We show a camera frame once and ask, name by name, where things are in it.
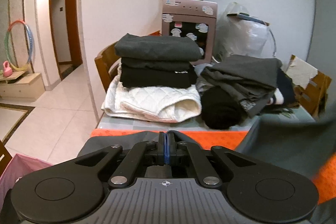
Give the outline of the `dark grey garment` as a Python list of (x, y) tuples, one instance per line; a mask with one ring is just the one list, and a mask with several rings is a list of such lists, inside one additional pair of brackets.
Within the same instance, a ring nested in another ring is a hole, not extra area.
[(82, 223), (256, 223), (268, 213), (285, 223), (335, 223), (335, 199), (318, 203), (312, 183), (335, 155), (335, 107), (316, 122), (260, 118), (235, 150), (214, 148), (217, 159), (237, 156), (226, 190), (206, 189), (193, 178), (139, 178), (114, 190)]

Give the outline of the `folded dark clothes stack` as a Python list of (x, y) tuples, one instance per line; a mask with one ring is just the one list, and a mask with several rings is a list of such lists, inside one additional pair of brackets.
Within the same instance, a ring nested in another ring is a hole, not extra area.
[(203, 57), (203, 50), (188, 37), (126, 34), (114, 50), (121, 57), (120, 82), (126, 88), (187, 89), (197, 79), (192, 63)]

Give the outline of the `messy dark clothes pile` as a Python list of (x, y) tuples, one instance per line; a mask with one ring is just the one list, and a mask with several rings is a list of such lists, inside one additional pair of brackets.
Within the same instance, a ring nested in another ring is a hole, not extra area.
[(195, 67), (201, 118), (213, 130), (226, 130), (261, 113), (297, 108), (292, 79), (277, 58), (232, 55)]

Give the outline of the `wooden chair behind clothes stack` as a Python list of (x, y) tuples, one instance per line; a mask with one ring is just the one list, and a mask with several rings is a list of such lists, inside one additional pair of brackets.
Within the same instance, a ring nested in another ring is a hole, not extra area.
[(107, 46), (94, 58), (105, 92), (107, 92), (110, 83), (117, 75), (118, 62), (121, 60), (121, 57), (115, 53), (115, 45), (116, 43), (112, 43)]

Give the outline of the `white quilted jacket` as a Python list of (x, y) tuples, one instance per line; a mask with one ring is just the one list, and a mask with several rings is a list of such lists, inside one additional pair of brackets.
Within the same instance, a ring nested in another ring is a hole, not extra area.
[(110, 117), (179, 123), (201, 114), (201, 98), (195, 87), (187, 89), (150, 86), (126, 88), (120, 81), (121, 65), (109, 84), (101, 109)]

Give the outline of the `pink water dispenser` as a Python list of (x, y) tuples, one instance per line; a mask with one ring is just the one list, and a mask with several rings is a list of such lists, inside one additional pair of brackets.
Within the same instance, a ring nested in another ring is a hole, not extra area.
[(213, 56), (218, 4), (203, 0), (163, 0), (163, 36), (188, 37), (201, 49), (195, 65), (210, 63)]

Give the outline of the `translucent plastic bag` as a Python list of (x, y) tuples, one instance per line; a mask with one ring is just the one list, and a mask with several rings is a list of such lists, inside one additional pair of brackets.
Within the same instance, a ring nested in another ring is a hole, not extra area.
[(213, 58), (231, 55), (276, 57), (276, 39), (269, 23), (251, 16), (245, 6), (231, 2), (217, 21)]

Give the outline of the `pink fabric storage box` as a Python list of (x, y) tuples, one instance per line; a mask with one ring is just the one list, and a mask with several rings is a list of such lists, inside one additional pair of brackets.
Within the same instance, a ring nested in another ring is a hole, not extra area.
[(17, 180), (29, 173), (48, 168), (52, 164), (40, 159), (15, 154), (5, 168), (0, 180), (0, 207), (2, 209), (5, 196), (9, 189), (12, 189)]

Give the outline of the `beige tv cabinet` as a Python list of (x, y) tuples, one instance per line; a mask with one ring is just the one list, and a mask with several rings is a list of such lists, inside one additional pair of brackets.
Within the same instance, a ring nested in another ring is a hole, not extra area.
[(41, 73), (14, 72), (1, 76), (1, 98), (36, 101), (45, 92)]

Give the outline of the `wooden chair with white cloth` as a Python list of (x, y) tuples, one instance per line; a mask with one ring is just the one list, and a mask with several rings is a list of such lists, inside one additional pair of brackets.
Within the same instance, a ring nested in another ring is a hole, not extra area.
[(294, 84), (299, 104), (313, 118), (318, 118), (325, 111), (332, 79), (295, 55), (291, 55), (285, 73)]

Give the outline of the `orange patterned table cloth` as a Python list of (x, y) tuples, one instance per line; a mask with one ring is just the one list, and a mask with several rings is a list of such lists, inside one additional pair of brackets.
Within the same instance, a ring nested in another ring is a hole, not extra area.
[[(138, 133), (137, 130), (96, 128), (92, 131), (90, 137), (134, 136), (136, 133)], [(246, 131), (183, 131), (182, 133), (199, 143), (204, 149), (210, 149), (215, 144), (235, 149), (247, 135)], [(320, 168), (319, 173), (313, 177), (313, 183), (319, 192), (319, 204), (335, 198), (335, 179), (335, 153), (333, 153), (327, 163)]]

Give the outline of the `brown wooden chair near box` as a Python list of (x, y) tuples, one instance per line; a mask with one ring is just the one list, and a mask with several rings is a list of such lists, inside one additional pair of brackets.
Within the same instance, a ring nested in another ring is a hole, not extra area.
[(0, 141), (0, 176), (2, 176), (12, 158), (9, 151), (7, 151), (4, 144)]

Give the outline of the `pink kettlebell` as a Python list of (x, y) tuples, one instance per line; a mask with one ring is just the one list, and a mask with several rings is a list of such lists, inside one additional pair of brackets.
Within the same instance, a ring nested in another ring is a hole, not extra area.
[(6, 60), (3, 63), (3, 76), (4, 77), (10, 77), (12, 74), (13, 74), (13, 70), (10, 66), (10, 63), (9, 63), (9, 61)]

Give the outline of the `grey refrigerator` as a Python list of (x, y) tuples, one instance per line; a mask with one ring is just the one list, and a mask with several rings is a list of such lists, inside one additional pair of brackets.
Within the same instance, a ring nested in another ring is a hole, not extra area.
[(313, 34), (307, 62), (335, 80), (336, 0), (315, 0)]

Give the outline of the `colourful hula hoop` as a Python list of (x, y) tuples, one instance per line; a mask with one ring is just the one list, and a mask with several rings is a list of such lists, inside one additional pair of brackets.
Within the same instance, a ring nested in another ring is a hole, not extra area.
[[(24, 26), (26, 34), (27, 34), (27, 37), (28, 37), (28, 41), (29, 41), (28, 59), (27, 59), (27, 62), (25, 63), (25, 65), (23, 65), (22, 67), (16, 67), (12, 63), (11, 55), (9, 53), (9, 36), (10, 36), (10, 32), (11, 32), (13, 26), (15, 26), (16, 24), (19, 24), (19, 23)], [(9, 62), (10, 66), (15, 71), (17, 71), (17, 72), (26, 71), (29, 68), (29, 65), (30, 65), (32, 57), (33, 57), (34, 37), (33, 37), (33, 33), (31, 32), (31, 29), (25, 23), (25, 21), (23, 21), (23, 20), (15, 20), (13, 23), (11, 23), (9, 25), (9, 28), (7, 29), (7, 32), (5, 34), (4, 46), (5, 46), (5, 53), (6, 53), (7, 61)]]

